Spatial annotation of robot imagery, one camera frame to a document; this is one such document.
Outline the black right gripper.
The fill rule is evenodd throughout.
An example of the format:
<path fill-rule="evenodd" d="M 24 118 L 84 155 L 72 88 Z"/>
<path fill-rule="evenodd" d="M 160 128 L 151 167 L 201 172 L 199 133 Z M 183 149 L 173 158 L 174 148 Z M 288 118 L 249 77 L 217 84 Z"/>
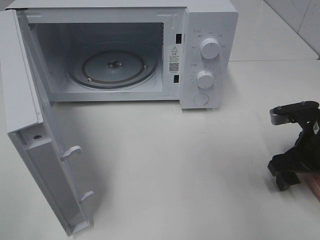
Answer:
<path fill-rule="evenodd" d="M 267 168 L 275 177 L 280 191 L 301 183 L 297 173 L 320 172 L 320 123 L 319 119 L 308 122 L 293 149 L 277 154 L 269 161 Z"/>

